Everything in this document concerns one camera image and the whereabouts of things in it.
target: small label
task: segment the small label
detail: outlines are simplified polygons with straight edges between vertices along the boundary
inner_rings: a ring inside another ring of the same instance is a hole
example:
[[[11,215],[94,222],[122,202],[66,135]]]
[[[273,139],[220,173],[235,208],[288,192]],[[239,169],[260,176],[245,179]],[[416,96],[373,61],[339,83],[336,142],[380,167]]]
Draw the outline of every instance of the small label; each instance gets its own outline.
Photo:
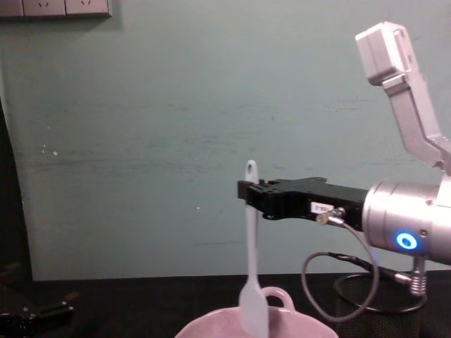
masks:
[[[311,202],[310,203],[310,212],[311,213],[325,213],[327,211],[333,210],[335,207],[330,204],[323,204],[318,202]]]

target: white spatula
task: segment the white spatula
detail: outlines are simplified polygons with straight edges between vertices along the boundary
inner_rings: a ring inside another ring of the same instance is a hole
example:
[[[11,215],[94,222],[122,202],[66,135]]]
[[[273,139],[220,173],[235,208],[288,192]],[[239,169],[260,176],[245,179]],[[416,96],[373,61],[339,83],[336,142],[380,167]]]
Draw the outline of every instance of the white spatula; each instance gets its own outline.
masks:
[[[259,183],[255,161],[248,161],[246,181]],[[254,338],[269,338],[268,301],[257,276],[257,226],[259,212],[246,204],[248,276],[240,293],[240,320],[243,330]]]

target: black mesh basket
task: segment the black mesh basket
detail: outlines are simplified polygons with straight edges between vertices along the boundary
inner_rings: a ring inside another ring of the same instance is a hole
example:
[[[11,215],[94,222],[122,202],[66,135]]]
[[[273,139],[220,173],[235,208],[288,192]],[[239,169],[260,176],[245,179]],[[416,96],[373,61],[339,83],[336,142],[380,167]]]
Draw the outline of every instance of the black mesh basket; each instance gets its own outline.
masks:
[[[371,288],[370,275],[342,277],[334,284],[336,315],[343,316],[362,304]],[[392,280],[381,279],[371,305],[360,316],[338,323],[340,338],[417,338],[420,333],[419,309],[426,296],[412,296],[408,288]]]

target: black tabletop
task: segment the black tabletop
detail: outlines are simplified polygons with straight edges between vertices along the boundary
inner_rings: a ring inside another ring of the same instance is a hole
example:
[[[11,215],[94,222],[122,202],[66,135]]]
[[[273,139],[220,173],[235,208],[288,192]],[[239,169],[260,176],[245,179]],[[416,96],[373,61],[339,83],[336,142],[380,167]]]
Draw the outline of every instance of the black tabletop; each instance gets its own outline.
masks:
[[[309,276],[312,292],[329,313],[335,313],[332,286],[339,276]],[[263,275],[260,281],[262,286],[282,287],[299,312],[321,320],[304,296],[299,275]],[[236,306],[244,283],[245,276],[35,282],[27,296],[42,305],[59,301],[71,292],[79,294],[73,302],[71,324],[40,337],[171,338],[209,311]],[[428,297],[421,309],[420,337],[451,337],[451,271],[428,274]],[[269,302],[280,305],[277,299]]]

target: spatula head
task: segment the spatula head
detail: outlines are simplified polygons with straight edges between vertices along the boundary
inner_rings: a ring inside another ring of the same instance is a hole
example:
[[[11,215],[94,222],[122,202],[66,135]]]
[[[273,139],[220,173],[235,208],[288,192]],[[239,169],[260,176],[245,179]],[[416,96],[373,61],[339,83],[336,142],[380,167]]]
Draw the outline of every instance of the spatula head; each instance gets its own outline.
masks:
[[[269,338],[268,301],[260,285],[248,281],[240,293],[240,321],[243,330],[253,338]]]

